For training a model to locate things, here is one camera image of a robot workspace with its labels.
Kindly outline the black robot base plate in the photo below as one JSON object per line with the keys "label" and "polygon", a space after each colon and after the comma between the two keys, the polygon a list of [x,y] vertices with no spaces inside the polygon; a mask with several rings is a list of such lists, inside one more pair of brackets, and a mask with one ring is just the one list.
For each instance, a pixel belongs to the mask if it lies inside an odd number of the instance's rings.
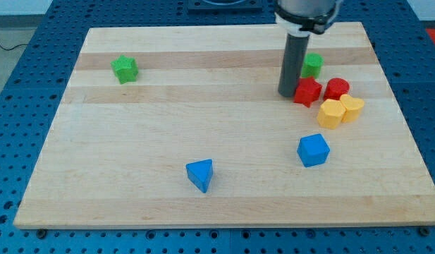
{"label": "black robot base plate", "polygon": [[186,0],[189,11],[260,11],[262,0]]}

